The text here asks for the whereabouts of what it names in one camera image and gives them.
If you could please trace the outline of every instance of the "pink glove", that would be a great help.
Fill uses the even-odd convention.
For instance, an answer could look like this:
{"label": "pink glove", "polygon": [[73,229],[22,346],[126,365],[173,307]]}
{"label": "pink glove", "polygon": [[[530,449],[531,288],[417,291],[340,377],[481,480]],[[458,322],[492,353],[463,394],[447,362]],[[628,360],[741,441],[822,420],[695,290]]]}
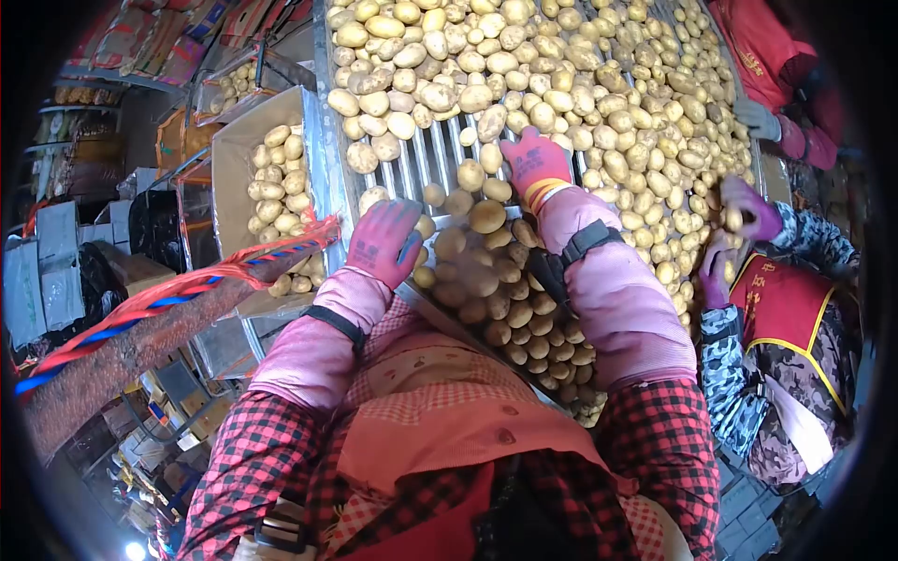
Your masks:
{"label": "pink glove", "polygon": [[525,127],[517,143],[503,140],[502,154],[511,165],[511,182],[521,200],[539,215],[546,199],[572,182],[570,154],[536,127]]}
{"label": "pink glove", "polygon": [[705,293],[705,308],[719,310],[729,304],[729,286],[724,280],[724,267],[726,261],[734,256],[735,250],[729,249],[726,232],[717,230],[705,249],[705,260],[699,269],[699,279]]}
{"label": "pink glove", "polygon": [[420,217],[420,203],[404,199],[378,201],[352,232],[346,264],[396,290],[415,267],[424,244],[421,233],[414,230]]}
{"label": "pink glove", "polygon": [[768,205],[742,178],[735,175],[724,178],[720,184],[720,201],[750,215],[751,219],[736,232],[738,235],[749,240],[770,241],[782,232],[783,221],[777,209]]}

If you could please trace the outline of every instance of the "box of potatoes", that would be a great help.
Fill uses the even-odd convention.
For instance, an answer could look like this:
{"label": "box of potatoes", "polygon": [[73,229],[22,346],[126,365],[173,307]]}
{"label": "box of potatoes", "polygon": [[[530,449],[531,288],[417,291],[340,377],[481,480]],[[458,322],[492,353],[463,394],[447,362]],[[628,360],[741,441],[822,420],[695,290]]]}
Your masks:
{"label": "box of potatoes", "polygon": [[[310,104],[309,110],[317,109]],[[313,228],[316,215],[330,214],[312,193],[306,126],[304,90],[295,87],[241,115],[213,137],[213,221],[222,258],[301,236]],[[322,194],[320,199],[328,198]],[[241,302],[238,314],[286,313],[311,304],[314,289],[328,273],[325,265],[322,252],[314,254],[267,291]]]}

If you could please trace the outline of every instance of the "button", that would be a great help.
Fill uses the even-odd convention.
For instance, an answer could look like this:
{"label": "button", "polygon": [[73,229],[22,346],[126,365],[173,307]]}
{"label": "button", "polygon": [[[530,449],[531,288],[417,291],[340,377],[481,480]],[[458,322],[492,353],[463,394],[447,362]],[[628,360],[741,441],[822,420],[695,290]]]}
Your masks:
{"label": "button", "polygon": [[496,440],[498,440],[500,444],[505,445],[514,444],[517,442],[515,436],[511,434],[511,431],[506,428],[500,428],[498,430],[498,432],[496,433]]}

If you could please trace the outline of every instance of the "gray glove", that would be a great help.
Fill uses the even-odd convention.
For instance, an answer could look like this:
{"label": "gray glove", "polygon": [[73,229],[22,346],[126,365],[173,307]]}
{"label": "gray glove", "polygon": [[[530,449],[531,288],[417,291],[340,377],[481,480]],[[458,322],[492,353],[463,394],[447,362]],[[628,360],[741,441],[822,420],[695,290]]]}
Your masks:
{"label": "gray glove", "polygon": [[779,142],[782,138],[779,119],[757,101],[740,98],[733,104],[733,112],[748,127],[748,134],[752,138],[766,138],[773,142]]}

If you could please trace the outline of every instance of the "camouflage jacket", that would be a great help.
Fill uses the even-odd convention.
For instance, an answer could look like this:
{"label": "camouflage jacket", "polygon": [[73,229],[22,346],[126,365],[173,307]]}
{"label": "camouflage jacket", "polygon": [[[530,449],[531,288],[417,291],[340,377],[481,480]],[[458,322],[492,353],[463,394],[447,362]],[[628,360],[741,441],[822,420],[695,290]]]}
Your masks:
{"label": "camouflage jacket", "polygon": [[[776,203],[782,232],[755,249],[769,258],[810,267],[833,280],[856,277],[859,254],[839,229],[807,211]],[[854,397],[851,353],[859,351],[857,306],[836,291],[826,305],[811,356],[820,364],[850,412]],[[733,304],[701,314],[701,383],[711,429],[724,445],[748,459],[751,472],[767,483],[795,483],[807,470],[789,441],[762,383],[768,374],[825,425],[833,450],[850,438],[851,414],[839,410],[814,367],[779,345],[761,344],[743,354],[742,312]]]}

